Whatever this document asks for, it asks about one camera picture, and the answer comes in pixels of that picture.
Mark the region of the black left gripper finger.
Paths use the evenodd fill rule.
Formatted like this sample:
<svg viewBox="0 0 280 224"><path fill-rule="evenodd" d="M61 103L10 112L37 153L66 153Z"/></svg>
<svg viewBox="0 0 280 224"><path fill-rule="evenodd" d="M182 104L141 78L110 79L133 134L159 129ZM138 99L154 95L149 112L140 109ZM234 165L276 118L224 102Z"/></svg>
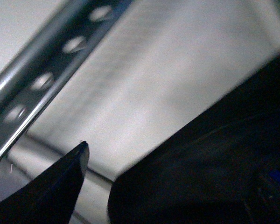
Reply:
<svg viewBox="0 0 280 224"><path fill-rule="evenodd" d="M67 224L84 182L86 141L0 202L0 224Z"/></svg>

